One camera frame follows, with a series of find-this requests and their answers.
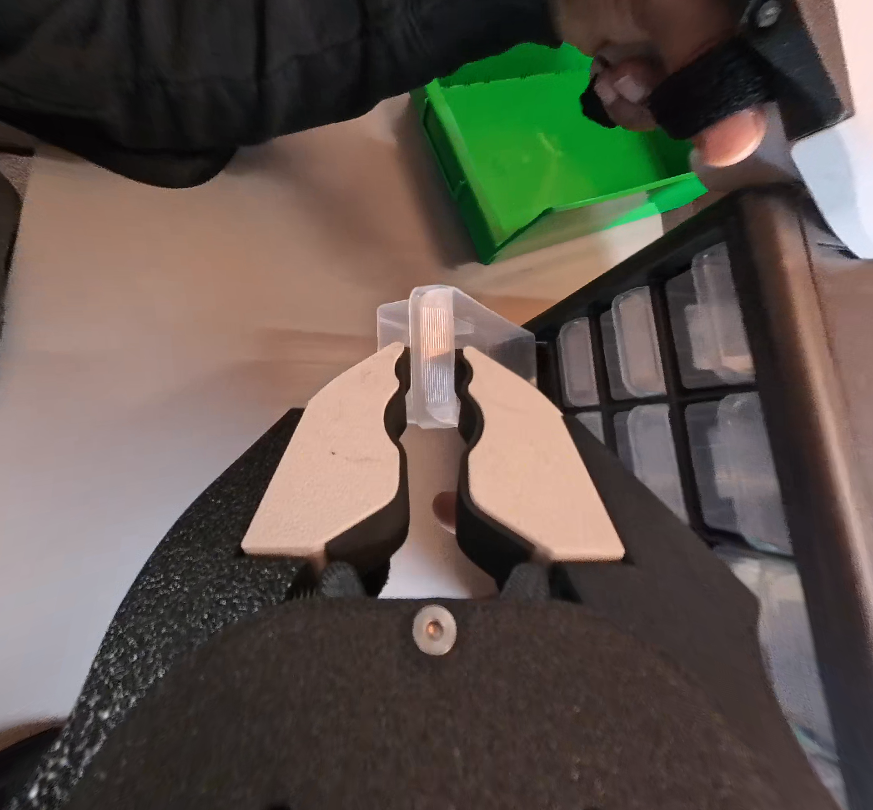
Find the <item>green plastic bin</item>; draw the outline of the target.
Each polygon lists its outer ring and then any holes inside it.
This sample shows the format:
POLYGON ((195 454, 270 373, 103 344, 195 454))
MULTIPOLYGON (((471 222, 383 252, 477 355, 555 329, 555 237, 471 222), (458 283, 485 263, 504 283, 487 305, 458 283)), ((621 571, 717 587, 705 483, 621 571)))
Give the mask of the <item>green plastic bin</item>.
POLYGON ((691 145, 584 114, 592 60, 521 44, 412 92, 483 264, 693 205, 691 145))

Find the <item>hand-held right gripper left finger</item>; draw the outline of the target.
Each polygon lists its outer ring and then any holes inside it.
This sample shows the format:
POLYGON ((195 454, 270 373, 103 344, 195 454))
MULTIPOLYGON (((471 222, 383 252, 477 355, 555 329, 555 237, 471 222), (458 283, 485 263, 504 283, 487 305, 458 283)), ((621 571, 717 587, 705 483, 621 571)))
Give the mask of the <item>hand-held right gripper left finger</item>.
POLYGON ((410 350, 371 355, 309 402, 243 539, 253 556, 391 559, 410 534, 410 350))

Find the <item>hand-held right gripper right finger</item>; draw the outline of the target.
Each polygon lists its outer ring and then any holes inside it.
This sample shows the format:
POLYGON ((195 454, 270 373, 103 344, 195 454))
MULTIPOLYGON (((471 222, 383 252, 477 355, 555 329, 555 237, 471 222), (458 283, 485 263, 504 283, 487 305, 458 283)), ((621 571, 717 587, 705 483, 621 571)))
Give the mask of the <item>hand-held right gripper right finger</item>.
POLYGON ((620 563, 627 547, 563 413, 482 350, 458 355, 456 534, 475 563, 620 563))

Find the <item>black drawer cabinet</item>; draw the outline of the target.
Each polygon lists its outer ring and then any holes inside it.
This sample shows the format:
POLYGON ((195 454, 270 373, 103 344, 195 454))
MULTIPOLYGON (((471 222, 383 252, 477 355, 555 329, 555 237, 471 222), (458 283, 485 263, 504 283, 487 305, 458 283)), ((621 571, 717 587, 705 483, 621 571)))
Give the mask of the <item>black drawer cabinet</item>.
MULTIPOLYGON (((743 542, 703 529, 695 484, 685 484, 690 525, 659 498, 659 506, 714 551, 695 568, 705 588, 678 595, 693 610, 674 638, 717 677, 729 713, 741 713, 744 725, 756 726, 766 703, 777 703, 777 735, 761 752, 782 752, 777 740, 800 752, 802 776, 789 783, 800 786, 800 796, 789 800, 792 808, 807 798, 819 803, 823 791, 823 807, 872 808, 872 259, 850 252, 794 188, 731 194, 526 322, 538 339, 541 390, 575 416, 563 402, 558 370, 562 326, 599 315, 620 293, 649 285, 661 341, 669 341, 662 346, 666 401, 679 426, 679 459, 688 462, 679 413, 724 389, 693 394, 681 387, 664 285, 722 242, 756 368, 753 387, 766 418, 838 766, 814 762, 783 713, 760 645, 760 598, 715 552, 717 542, 743 542)), ((603 360, 598 384, 608 414, 604 443, 618 454, 611 414, 628 402, 608 397, 603 360)), ((637 477, 625 464, 610 471, 621 481, 637 477)), ((644 486, 639 479, 632 493, 642 494, 644 486)))

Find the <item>grid of clear drawers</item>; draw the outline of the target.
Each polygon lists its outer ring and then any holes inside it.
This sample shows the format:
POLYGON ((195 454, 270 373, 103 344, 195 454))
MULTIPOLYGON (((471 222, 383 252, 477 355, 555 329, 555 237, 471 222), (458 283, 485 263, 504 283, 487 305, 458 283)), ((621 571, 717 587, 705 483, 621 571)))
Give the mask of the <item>grid of clear drawers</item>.
POLYGON ((707 532, 737 537, 715 552, 760 598, 760 645, 778 701, 814 762, 838 766, 836 738, 819 674, 802 578, 794 558, 782 488, 727 244, 712 246, 664 285, 683 389, 717 397, 686 404, 679 421, 691 459, 678 454, 652 286, 633 286, 599 315, 562 326, 557 358, 563 402, 606 442, 598 360, 606 372, 621 462, 686 525, 685 484, 695 484, 707 532))

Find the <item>person's left forearm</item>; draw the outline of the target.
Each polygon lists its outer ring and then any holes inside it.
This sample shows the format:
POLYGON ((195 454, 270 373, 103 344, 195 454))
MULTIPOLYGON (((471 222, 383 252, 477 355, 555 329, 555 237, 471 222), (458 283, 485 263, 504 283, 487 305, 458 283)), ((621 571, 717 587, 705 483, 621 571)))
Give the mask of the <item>person's left forearm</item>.
POLYGON ((548 0, 3 0, 3 123, 185 189, 523 43, 548 0))

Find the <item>clear plastic drawer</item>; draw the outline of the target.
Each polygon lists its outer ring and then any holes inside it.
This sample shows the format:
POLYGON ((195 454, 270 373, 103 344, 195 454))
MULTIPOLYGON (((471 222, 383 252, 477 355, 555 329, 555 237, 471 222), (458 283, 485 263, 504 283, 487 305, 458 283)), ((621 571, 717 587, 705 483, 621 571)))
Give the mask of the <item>clear plastic drawer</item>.
POLYGON ((451 285, 417 286, 410 298, 378 309, 378 348, 403 343, 412 355, 408 423, 424 430, 458 428, 456 353, 475 346, 538 384, 536 338, 451 285))

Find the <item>light grey desk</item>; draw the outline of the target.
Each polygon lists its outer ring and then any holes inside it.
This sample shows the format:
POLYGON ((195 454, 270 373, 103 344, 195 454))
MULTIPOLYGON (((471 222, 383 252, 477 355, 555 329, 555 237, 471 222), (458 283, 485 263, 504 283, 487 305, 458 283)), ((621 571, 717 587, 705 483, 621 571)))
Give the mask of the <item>light grey desk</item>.
POLYGON ((524 324, 662 232, 477 264, 408 95, 187 191, 43 148, 3 338, 3 749, 69 714, 158 542, 381 303, 453 283, 524 324))

